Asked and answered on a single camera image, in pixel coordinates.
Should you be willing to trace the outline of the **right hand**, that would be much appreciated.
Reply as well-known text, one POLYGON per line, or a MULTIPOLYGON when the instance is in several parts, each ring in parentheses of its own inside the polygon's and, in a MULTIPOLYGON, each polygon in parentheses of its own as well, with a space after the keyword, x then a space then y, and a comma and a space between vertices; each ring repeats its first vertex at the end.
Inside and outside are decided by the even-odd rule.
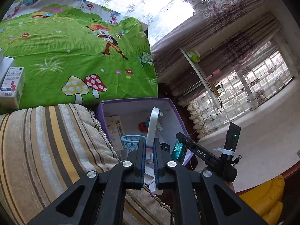
POLYGON ((233 192, 235 192, 234 190, 234 185, 232 182, 228 182, 226 180, 223 181, 233 192))

